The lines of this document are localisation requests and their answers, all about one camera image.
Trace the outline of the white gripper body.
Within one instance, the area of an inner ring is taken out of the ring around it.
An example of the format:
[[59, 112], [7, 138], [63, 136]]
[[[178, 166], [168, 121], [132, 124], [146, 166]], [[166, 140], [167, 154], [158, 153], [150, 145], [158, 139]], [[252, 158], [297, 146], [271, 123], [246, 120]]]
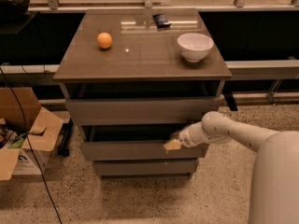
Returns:
[[194, 123], [182, 129], [178, 134], [178, 140], [185, 147], [196, 147], [204, 142], [202, 124]]

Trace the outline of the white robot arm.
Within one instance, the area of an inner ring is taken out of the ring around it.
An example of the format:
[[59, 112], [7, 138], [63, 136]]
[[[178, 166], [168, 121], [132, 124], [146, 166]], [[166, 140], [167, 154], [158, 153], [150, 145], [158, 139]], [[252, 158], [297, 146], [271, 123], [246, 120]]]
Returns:
[[164, 149], [235, 140], [256, 153], [249, 224], [299, 224], [299, 132], [279, 132], [229, 119], [211, 111], [171, 135]]

